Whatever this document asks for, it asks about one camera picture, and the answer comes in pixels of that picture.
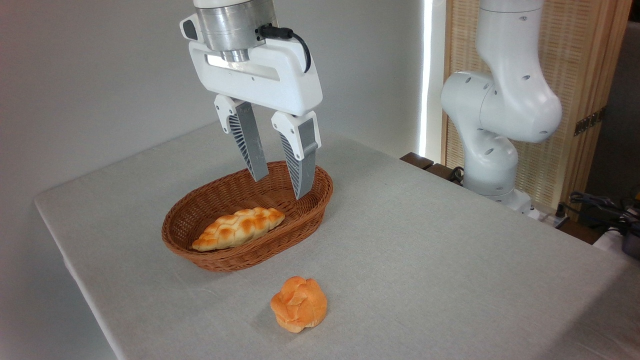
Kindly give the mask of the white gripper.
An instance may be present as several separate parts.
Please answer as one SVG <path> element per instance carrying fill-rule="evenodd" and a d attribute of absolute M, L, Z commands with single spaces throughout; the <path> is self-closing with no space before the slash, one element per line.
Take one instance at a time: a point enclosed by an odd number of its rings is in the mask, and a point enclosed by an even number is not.
<path fill-rule="evenodd" d="M 277 111 L 271 122 L 279 132 L 295 198 L 308 194 L 322 146 L 317 114 L 311 110 L 322 102 L 323 92 L 315 65 L 305 71 L 302 44 L 268 38 L 252 48 L 214 51 L 204 41 L 196 14 L 183 19 L 180 30 L 189 41 L 199 81 L 219 94 L 214 104 L 222 130 L 233 136 L 252 178 L 258 182 L 269 170 L 251 103 Z"/>

